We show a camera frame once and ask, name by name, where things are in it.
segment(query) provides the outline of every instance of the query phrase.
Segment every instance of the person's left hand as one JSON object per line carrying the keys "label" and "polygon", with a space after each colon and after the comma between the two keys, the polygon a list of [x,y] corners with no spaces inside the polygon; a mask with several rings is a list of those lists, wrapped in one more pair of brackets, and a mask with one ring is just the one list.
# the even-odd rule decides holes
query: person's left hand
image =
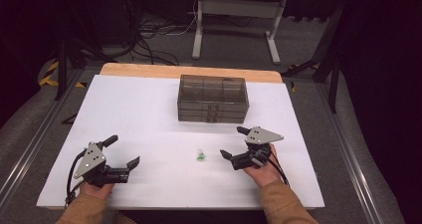
{"label": "person's left hand", "polygon": [[86,195],[99,198],[101,200],[106,200],[108,196],[112,193],[114,185],[115,183],[110,183],[99,188],[95,185],[90,185],[89,183],[84,182],[80,187],[80,193],[84,193]]}

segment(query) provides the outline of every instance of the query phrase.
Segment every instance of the human hand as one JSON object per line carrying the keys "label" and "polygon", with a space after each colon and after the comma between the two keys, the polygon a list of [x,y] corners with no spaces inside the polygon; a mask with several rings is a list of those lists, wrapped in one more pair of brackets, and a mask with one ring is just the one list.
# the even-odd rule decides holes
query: human hand
{"label": "human hand", "polygon": [[90,185],[87,182],[84,182],[80,187],[80,193],[84,193],[89,196],[99,198],[101,200],[106,200],[108,196],[112,193],[115,183],[105,184],[103,187],[97,187],[95,185]]}
{"label": "human hand", "polygon": [[[277,163],[277,153],[276,148],[270,143],[271,152],[274,155],[270,156],[270,159]],[[250,175],[255,183],[261,188],[267,184],[270,184],[274,181],[281,180],[281,175],[279,171],[270,163],[263,167],[252,166],[243,169],[248,175]]]}

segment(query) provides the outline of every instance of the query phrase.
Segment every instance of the desk foot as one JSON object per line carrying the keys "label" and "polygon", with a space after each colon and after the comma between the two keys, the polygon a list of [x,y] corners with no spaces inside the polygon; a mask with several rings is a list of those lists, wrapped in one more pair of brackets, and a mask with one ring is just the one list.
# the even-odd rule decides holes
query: desk foot
{"label": "desk foot", "polygon": [[192,59],[198,60],[201,56],[201,44],[202,44],[202,30],[196,32],[195,42],[193,43]]}
{"label": "desk foot", "polygon": [[266,39],[268,43],[268,48],[270,49],[271,57],[273,59],[273,63],[274,65],[279,66],[282,62],[280,61],[279,52],[277,51],[277,47],[276,47],[276,42],[274,41],[274,39],[270,38],[269,31],[267,31],[265,35],[266,35]]}

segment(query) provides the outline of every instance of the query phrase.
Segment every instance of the person's right arm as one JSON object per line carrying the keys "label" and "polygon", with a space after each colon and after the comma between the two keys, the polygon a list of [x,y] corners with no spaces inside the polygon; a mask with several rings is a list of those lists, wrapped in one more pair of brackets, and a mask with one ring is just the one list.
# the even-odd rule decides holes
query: person's right arm
{"label": "person's right arm", "polygon": [[[271,150],[274,154],[271,155],[271,159],[277,163],[276,149],[272,144]],[[248,167],[244,170],[260,187],[260,201],[268,223],[317,223],[295,192],[282,181],[280,173],[273,165],[268,163],[260,168]]]}

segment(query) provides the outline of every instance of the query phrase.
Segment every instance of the small green object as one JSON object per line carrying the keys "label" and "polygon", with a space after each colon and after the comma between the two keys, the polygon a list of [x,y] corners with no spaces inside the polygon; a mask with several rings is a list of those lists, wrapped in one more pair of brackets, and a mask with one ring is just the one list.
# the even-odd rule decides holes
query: small green object
{"label": "small green object", "polygon": [[201,149],[199,149],[199,153],[198,153],[198,156],[196,157],[196,160],[203,161],[205,160],[205,157],[207,156],[205,156],[204,152]]}

